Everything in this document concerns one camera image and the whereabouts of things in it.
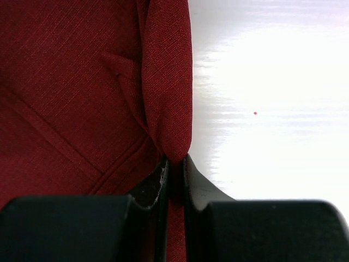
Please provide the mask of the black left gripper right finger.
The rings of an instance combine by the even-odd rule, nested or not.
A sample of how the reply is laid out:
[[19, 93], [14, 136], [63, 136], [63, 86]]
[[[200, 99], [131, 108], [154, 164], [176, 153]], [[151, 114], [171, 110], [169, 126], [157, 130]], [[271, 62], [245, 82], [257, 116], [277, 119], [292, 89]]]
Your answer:
[[187, 261], [348, 261], [348, 227], [320, 200], [235, 200], [183, 160]]

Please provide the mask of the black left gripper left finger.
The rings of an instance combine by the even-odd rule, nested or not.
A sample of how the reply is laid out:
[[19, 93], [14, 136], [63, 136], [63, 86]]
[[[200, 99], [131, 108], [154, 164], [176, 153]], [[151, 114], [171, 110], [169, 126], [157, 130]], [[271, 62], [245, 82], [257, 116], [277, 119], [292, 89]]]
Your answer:
[[1, 209], [1, 261], [165, 261], [169, 161], [125, 195], [26, 196]]

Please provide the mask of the red cloth napkin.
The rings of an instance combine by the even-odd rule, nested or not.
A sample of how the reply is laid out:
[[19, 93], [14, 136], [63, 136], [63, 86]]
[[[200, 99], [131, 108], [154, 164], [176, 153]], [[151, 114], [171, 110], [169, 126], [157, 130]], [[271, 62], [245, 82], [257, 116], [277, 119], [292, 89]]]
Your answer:
[[186, 261], [187, 1], [1, 1], [1, 209], [125, 195], [169, 161], [165, 261]]

